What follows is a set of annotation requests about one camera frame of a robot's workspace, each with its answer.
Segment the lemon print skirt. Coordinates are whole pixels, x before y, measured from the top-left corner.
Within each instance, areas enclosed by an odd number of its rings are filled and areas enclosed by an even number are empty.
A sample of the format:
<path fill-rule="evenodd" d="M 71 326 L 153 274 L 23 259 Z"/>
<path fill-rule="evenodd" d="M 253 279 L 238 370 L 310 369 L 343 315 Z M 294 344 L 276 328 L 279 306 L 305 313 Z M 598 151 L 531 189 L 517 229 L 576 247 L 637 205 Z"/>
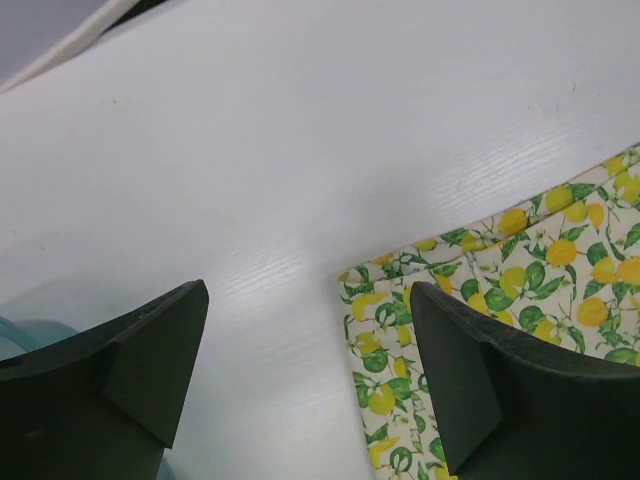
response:
<path fill-rule="evenodd" d="M 378 479 L 449 475 L 412 325 L 416 282 L 544 341 L 637 365 L 638 148 L 494 216 L 339 276 L 355 390 Z"/>

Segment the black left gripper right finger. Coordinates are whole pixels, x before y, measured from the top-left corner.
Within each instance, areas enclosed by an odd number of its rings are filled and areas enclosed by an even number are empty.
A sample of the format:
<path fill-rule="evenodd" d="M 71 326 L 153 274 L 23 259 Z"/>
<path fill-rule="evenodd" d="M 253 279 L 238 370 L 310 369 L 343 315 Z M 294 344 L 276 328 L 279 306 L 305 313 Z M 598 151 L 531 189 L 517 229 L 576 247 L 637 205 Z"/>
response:
<path fill-rule="evenodd" d="M 637 367 L 540 340 L 425 282 L 410 301 L 451 475 L 638 477 Z"/>

